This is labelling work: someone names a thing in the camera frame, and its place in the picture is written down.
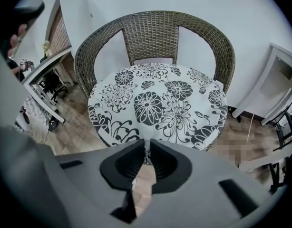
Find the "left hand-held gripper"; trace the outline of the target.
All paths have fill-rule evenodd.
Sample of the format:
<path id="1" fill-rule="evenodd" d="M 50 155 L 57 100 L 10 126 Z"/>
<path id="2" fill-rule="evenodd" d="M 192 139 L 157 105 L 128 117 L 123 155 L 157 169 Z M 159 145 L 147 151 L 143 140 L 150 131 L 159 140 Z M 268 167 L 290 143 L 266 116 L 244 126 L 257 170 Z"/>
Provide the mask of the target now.
<path id="1" fill-rule="evenodd" d="M 18 34 L 21 25 L 26 25 L 26 29 L 29 29 L 44 8 L 43 0 L 20 0 L 13 9 L 13 33 Z"/>

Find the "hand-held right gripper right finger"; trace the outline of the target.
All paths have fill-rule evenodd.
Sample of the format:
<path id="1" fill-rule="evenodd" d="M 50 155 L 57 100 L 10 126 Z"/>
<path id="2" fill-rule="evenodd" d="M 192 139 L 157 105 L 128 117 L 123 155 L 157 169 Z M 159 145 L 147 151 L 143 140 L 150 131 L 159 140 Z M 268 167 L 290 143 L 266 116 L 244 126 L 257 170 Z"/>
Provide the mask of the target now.
<path id="1" fill-rule="evenodd" d="M 150 141 L 150 160 L 156 174 L 156 183 L 152 186 L 153 194 L 174 192 L 191 176 L 191 161 L 157 140 Z"/>

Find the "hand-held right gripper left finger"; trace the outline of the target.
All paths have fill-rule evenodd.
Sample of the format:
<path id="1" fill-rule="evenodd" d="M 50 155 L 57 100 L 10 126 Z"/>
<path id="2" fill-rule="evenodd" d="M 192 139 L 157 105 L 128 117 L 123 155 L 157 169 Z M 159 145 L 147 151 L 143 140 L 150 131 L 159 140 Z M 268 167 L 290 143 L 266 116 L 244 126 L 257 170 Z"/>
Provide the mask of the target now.
<path id="1" fill-rule="evenodd" d="M 105 158 L 99 167 L 111 188 L 125 192 L 122 206 L 114 209 L 111 215 L 128 224 L 136 219 L 132 182 L 144 163 L 144 145 L 144 140 L 128 142 L 128 146 Z"/>

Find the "person's left hand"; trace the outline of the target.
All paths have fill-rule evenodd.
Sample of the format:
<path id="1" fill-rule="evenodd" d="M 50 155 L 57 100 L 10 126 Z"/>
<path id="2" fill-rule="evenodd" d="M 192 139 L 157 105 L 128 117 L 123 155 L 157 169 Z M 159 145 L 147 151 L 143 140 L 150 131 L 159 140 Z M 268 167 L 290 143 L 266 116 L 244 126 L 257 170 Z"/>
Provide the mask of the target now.
<path id="1" fill-rule="evenodd" d="M 10 38 L 10 49 L 8 50 L 8 58 L 12 58 L 15 55 L 18 45 L 20 44 L 22 38 L 26 34 L 27 24 L 21 24 L 18 28 L 18 32 L 13 34 Z"/>

